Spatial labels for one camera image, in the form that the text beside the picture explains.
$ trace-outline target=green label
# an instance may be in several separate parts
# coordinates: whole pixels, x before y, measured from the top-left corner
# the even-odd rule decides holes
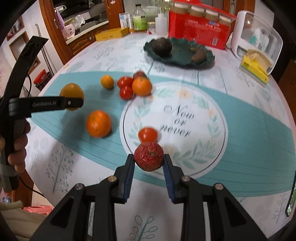
[[[147,22],[145,16],[134,16],[133,27],[136,31],[147,29]]]

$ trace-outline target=trash bin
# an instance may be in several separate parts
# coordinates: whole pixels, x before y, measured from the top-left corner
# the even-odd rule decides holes
[[[44,86],[51,80],[52,74],[51,72],[46,72],[46,70],[42,70],[40,74],[33,81],[35,87],[40,91],[43,90]]]

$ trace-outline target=orange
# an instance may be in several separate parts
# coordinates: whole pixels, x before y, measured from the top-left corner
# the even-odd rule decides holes
[[[133,81],[133,92],[138,96],[148,96],[151,94],[152,84],[150,80],[144,76],[135,78]]]
[[[86,119],[86,129],[92,137],[105,137],[111,131],[111,127],[110,116],[102,110],[95,110]]]
[[[111,90],[114,86],[114,80],[110,75],[104,75],[101,78],[101,85],[107,90]]]
[[[82,98],[84,100],[83,90],[79,87],[79,85],[74,83],[65,85],[62,88],[59,95],[67,98]],[[78,108],[67,108],[67,110],[77,110],[77,109]]]

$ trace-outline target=black cable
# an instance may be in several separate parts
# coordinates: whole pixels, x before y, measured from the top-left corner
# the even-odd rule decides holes
[[[33,192],[35,192],[35,193],[37,193],[37,194],[39,194],[39,195],[41,195],[42,197],[45,198],[45,196],[44,196],[42,193],[37,192],[37,191],[35,191],[33,188],[28,187],[28,186],[24,183],[24,181],[22,180],[21,177],[20,177],[20,181],[22,182],[22,184],[24,184],[24,186],[25,186],[26,188],[30,189],[31,191],[33,191]]]
[[[27,74],[27,77],[30,80],[30,89],[29,89],[29,93],[28,93],[28,96],[27,96],[27,97],[29,97],[30,96],[30,93],[31,93],[31,89],[32,89],[32,80],[31,80],[31,77],[28,74]]]

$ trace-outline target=pink appliance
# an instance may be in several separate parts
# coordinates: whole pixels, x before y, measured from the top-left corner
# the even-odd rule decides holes
[[[74,37],[74,35],[75,35],[74,26],[72,24],[69,24],[69,25],[65,26],[62,29],[62,33],[63,33],[63,36],[64,36],[65,40],[68,40],[68,39]]]

